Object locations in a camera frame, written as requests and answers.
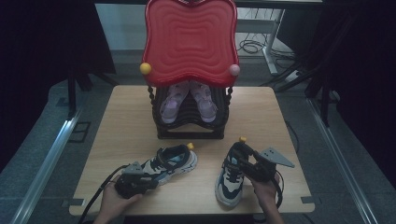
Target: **pink ball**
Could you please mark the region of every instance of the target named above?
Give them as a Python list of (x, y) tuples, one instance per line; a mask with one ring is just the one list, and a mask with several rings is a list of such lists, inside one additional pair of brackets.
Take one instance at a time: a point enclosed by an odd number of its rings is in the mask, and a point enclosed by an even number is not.
[(239, 65), (238, 64), (233, 64), (233, 65), (231, 65), (230, 66), (230, 73), (231, 73), (231, 75), (233, 75), (233, 76), (238, 76), (239, 75), (239, 72), (241, 71), (241, 68), (239, 67)]

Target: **gray floor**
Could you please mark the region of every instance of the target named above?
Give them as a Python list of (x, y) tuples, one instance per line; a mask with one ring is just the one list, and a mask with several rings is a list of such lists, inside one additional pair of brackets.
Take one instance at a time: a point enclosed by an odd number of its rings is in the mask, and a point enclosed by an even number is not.
[[(124, 56), (124, 59), (137, 59), (137, 61), (118, 60), (117, 74), (110, 76), (120, 84), (144, 84), (141, 76), (133, 75), (137, 74), (139, 56)], [(263, 58), (242, 57), (240, 63), (242, 72), (235, 86), (258, 86), (271, 78)], [(91, 124), (88, 134), (80, 143), (68, 142), (65, 145), (64, 152), (40, 195), (28, 223), (78, 222), (78, 217), (69, 215), (67, 204), (72, 202), (74, 190), (112, 91), (112, 87), (103, 80), (94, 76), (91, 76), (91, 79), (94, 84), (92, 90), (78, 92), (79, 97), (88, 97), (78, 120), (81, 126), (84, 125), (83, 122)], [(309, 214), (282, 214), (282, 216), (287, 223), (364, 223), (356, 201), (304, 97), (305, 86), (306, 83), (302, 83), (288, 91), (277, 93), (276, 97), (285, 121), (291, 127), (290, 136), (298, 149), (298, 156), (315, 200), (316, 209)], [(0, 175), (1, 223), (9, 223), (14, 217), (64, 124), (68, 112), (66, 97), (65, 81), (52, 87), (42, 116)], [(367, 197), (377, 222), (394, 223), (396, 220), (395, 189), (342, 121), (335, 105), (330, 106), (329, 121), (330, 131), (348, 167)], [(81, 137), (79, 133), (73, 133), (70, 139), (78, 141)], [(162, 221), (162, 223), (177, 223), (174, 217), (163, 217)]]

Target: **pink shoe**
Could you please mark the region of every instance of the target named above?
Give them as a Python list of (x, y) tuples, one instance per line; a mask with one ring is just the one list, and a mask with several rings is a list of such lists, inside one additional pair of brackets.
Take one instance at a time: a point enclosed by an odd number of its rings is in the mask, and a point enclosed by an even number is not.
[(218, 108), (212, 102), (210, 89), (207, 85), (190, 80), (190, 92), (198, 105), (198, 111), (204, 122), (212, 122), (216, 118)]
[(176, 120), (178, 109), (188, 93), (188, 80), (169, 87), (168, 97), (166, 97), (161, 105), (161, 117), (164, 123), (172, 123)]

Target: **white wall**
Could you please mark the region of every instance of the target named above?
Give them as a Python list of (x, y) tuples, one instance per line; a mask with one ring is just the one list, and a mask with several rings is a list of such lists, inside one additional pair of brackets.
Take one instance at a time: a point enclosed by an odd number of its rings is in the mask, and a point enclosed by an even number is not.
[(110, 50), (143, 49), (145, 5), (96, 4)]

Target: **hand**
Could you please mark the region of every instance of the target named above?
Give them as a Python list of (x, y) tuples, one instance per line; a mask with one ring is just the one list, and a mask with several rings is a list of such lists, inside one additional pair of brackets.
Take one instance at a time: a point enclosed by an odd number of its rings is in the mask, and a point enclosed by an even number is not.
[[(283, 224), (283, 218), (279, 214), (276, 207), (276, 187), (272, 181), (258, 182), (246, 175), (246, 178), (251, 181), (254, 192), (256, 193), (259, 205), (265, 214), (268, 224)], [(276, 182), (279, 183), (279, 175), (275, 175)]]
[(136, 194), (130, 199), (122, 198), (115, 189), (115, 183), (119, 177), (117, 175), (105, 186), (99, 215), (93, 222), (94, 224), (109, 223), (114, 218), (120, 216), (131, 204), (143, 197), (142, 194)]

